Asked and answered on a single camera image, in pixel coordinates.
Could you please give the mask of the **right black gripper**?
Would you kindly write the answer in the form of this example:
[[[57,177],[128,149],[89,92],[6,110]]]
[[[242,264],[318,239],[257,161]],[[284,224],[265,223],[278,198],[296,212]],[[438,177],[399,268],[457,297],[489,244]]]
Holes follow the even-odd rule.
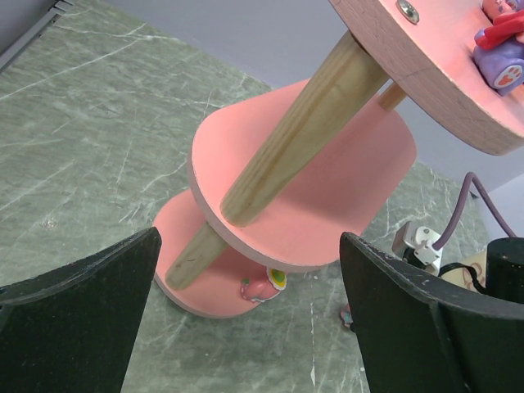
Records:
[[[473,286],[483,295],[523,304],[523,238],[495,239],[487,245],[486,280]]]

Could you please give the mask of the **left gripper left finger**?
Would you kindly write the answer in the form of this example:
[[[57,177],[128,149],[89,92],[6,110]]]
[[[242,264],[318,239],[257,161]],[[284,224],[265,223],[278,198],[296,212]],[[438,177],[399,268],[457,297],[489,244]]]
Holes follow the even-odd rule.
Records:
[[[156,228],[1,288],[3,392],[119,392],[160,254]]]

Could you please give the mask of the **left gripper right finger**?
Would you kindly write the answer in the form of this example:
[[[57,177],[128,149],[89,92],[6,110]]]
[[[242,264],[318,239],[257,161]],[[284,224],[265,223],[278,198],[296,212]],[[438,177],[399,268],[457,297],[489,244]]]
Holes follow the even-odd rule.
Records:
[[[353,233],[343,281],[372,392],[520,392],[523,304],[470,291]]]

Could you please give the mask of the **pink blue patterned egg toy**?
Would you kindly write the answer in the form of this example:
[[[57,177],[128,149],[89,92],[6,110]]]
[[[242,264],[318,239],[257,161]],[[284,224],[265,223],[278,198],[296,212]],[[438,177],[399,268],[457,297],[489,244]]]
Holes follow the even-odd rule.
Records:
[[[352,313],[351,313],[349,304],[347,304],[343,309],[341,309],[340,317],[341,317],[343,326],[345,328],[350,329],[352,332],[354,332],[355,331],[354,320],[352,317]]]

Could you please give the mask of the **pink toy with yellow top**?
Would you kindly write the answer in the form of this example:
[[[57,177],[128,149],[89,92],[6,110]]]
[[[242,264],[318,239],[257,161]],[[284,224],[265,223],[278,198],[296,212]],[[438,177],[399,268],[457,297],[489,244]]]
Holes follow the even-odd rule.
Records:
[[[255,278],[242,280],[240,295],[242,299],[263,303],[271,300],[287,287],[287,274],[282,270],[267,268]]]

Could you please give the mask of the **small purple bunny toy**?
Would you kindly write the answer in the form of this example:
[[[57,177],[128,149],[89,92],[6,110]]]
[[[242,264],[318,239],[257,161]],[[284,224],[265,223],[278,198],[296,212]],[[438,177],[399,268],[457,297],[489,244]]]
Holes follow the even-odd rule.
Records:
[[[523,9],[496,17],[474,40],[473,61],[490,88],[506,96],[523,84]]]

